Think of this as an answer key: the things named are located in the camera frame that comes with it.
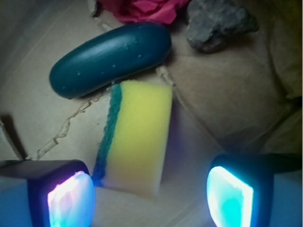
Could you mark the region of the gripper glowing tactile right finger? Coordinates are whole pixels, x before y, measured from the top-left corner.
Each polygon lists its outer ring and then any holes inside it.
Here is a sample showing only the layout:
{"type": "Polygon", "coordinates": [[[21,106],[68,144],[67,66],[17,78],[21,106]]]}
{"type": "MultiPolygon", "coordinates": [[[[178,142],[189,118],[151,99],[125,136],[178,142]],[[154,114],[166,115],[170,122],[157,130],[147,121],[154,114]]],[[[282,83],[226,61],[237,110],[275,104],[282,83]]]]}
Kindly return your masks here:
{"type": "Polygon", "coordinates": [[[303,160],[296,154],[218,155],[206,196],[217,227],[301,227],[303,160]]]}

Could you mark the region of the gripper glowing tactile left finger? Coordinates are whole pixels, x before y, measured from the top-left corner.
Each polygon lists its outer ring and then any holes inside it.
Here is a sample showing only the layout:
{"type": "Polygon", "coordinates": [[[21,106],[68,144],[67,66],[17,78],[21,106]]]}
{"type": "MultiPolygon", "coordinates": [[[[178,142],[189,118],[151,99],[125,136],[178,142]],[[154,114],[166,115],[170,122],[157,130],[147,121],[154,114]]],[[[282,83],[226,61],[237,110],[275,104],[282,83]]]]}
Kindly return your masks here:
{"type": "Polygon", "coordinates": [[[0,163],[2,227],[89,227],[96,193],[80,160],[0,163]]]}

